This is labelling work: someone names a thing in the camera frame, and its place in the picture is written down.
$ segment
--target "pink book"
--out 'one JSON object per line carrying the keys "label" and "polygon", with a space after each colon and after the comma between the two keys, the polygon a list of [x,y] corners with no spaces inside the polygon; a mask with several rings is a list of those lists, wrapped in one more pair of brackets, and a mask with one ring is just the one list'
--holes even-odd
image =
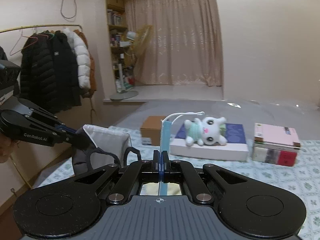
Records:
{"label": "pink book", "polygon": [[254,140],[257,143],[270,143],[299,147],[300,141],[294,128],[255,123]]}

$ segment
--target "pink curtain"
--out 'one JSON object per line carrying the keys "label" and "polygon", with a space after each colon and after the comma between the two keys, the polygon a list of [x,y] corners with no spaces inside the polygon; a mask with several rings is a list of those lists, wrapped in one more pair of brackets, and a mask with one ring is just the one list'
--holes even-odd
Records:
{"label": "pink curtain", "polygon": [[216,0],[125,0],[130,31],[153,25],[135,67],[146,85],[222,85],[222,42]]}

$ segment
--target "clothes rack pole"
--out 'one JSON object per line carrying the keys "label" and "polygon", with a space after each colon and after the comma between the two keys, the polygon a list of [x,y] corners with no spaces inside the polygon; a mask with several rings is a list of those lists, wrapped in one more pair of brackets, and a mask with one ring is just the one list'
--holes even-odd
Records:
{"label": "clothes rack pole", "polygon": [[0,33],[10,32],[10,31],[16,31],[16,30],[21,30],[21,29],[38,28],[38,27],[40,28],[40,27],[60,27],[60,26],[78,26],[78,27],[80,27],[81,32],[83,32],[82,26],[79,25],[79,24],[45,24],[45,25],[21,26],[21,27],[12,28],[12,29],[6,29],[6,30],[0,31]]}

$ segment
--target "gray ribbed panel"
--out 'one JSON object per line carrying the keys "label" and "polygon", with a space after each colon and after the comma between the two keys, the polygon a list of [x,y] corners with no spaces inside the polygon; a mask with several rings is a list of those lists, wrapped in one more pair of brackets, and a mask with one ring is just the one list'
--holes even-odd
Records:
{"label": "gray ribbed panel", "polygon": [[[23,237],[21,240],[32,240]],[[210,207],[187,196],[134,196],[109,207],[92,228],[68,240],[245,240],[226,228]],[[297,240],[295,236],[287,240]]]}

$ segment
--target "stuffed animal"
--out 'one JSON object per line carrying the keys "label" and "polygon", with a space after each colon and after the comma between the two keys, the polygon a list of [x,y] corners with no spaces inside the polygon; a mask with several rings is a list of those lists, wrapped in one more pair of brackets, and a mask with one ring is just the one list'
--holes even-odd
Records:
{"label": "stuffed animal", "polygon": [[192,146],[194,142],[202,146],[213,145],[218,142],[220,145],[226,145],[227,139],[220,135],[220,125],[226,123],[224,117],[213,118],[206,117],[202,121],[195,118],[194,121],[185,120],[184,126],[186,128],[186,145]]}

